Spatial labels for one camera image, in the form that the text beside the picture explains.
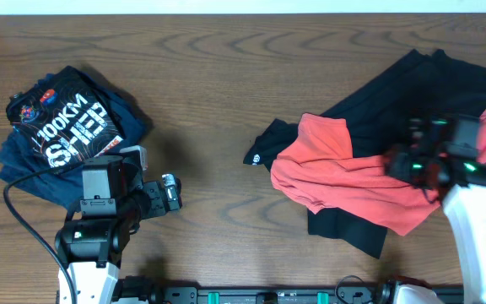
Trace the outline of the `black t-shirt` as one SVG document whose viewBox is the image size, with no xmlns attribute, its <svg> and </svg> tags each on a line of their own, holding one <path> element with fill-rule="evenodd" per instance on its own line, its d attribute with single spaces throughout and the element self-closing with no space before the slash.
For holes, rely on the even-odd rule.
<svg viewBox="0 0 486 304">
<path fill-rule="evenodd" d="M 323 112 L 343 118 L 354 157 L 384 153 L 403 139 L 405 122 L 419 109 L 479 116 L 486 106 L 486 68 L 448 57 L 442 50 L 416 50 L 368 84 Z M 311 235 L 341 239 L 372 258 L 381 255 L 387 229 L 339 208 L 307 213 Z"/>
</svg>

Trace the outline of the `red t-shirt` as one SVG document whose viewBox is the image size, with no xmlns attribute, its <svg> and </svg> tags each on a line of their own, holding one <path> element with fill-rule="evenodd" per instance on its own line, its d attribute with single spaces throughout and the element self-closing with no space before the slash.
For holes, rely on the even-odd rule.
<svg viewBox="0 0 486 304">
<path fill-rule="evenodd" d="M 478 118 L 478 162 L 485 164 L 486 108 Z M 339 208 L 400 236 L 438 209 L 437 191 L 423 192 L 385 173 L 390 149 L 356 158 L 352 148 L 345 119 L 305 114 L 296 140 L 273 162 L 272 185 L 309 211 Z"/>
</svg>

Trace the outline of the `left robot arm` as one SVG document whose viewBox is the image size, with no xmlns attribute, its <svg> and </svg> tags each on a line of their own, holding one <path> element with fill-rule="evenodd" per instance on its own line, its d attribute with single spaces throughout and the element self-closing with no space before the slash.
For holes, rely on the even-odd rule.
<svg viewBox="0 0 486 304">
<path fill-rule="evenodd" d="M 58 303 L 161 303 L 161 289 L 141 276 L 119 277 L 122 252 L 140 222 L 182 206 L 181 182 L 164 174 L 160 182 L 137 177 L 84 174 L 82 218 L 67 220 L 56 236 Z"/>
</svg>

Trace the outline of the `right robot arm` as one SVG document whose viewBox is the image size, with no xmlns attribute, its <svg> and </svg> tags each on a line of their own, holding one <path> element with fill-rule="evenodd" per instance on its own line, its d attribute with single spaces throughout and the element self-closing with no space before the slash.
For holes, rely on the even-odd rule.
<svg viewBox="0 0 486 304">
<path fill-rule="evenodd" d="M 388 176 L 437 191 L 455 238 L 466 303 L 486 303 L 486 165 L 478 162 L 479 127 L 470 116 L 412 118 L 409 139 L 385 164 Z"/>
</svg>

